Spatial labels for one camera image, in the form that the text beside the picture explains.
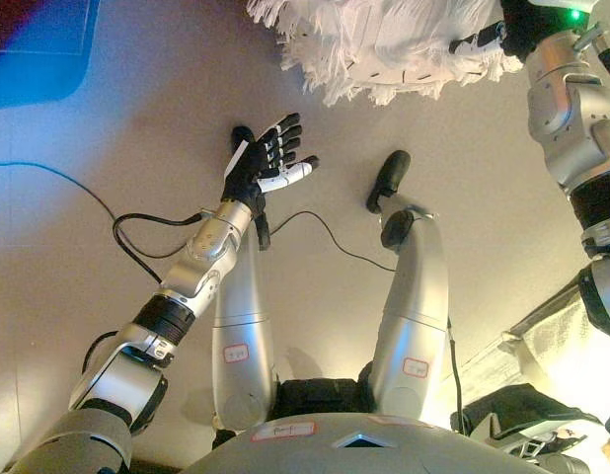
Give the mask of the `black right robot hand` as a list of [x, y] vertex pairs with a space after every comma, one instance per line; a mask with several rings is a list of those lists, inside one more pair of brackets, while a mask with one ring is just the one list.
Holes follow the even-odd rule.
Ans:
[[503, 19], [449, 44], [456, 56], [503, 52], [524, 61], [544, 39], [564, 31], [583, 32], [596, 1], [500, 1]]

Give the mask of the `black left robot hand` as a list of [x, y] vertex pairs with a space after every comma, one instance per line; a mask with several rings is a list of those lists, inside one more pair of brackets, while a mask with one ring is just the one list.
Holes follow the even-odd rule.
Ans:
[[296, 160], [302, 126], [292, 113], [254, 138], [239, 127], [241, 141], [224, 172], [222, 200], [244, 204], [254, 218], [265, 211], [267, 193], [286, 188], [310, 175], [320, 164], [316, 156]]

